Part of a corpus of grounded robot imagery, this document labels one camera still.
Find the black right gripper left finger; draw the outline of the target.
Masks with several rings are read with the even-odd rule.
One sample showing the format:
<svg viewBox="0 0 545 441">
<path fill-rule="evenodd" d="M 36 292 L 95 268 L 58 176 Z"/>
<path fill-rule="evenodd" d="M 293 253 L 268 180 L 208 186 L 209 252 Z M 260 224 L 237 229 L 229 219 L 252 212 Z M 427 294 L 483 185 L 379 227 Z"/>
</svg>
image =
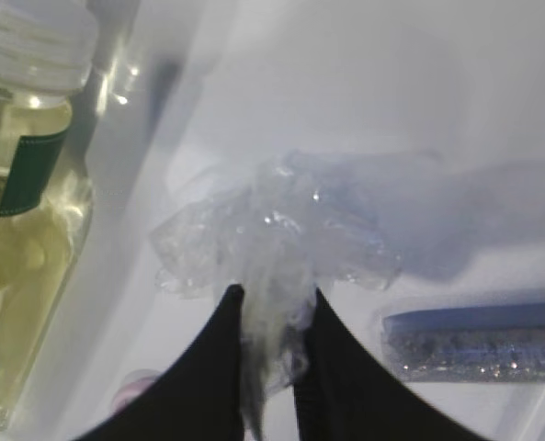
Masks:
<svg viewBox="0 0 545 441">
<path fill-rule="evenodd" d="M 181 357 L 144 393 L 80 440 L 242 440 L 240 319 L 229 286 Z"/>
</svg>

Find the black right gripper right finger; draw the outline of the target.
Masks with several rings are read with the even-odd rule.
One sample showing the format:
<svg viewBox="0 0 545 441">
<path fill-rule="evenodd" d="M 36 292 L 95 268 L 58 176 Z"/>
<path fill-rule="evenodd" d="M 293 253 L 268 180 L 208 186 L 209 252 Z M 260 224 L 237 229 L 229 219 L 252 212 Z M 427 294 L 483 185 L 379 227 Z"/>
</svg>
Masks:
<svg viewBox="0 0 545 441">
<path fill-rule="evenodd" d="M 348 331 L 321 290 L 293 385 L 301 440 L 480 440 L 407 389 Z"/>
</svg>

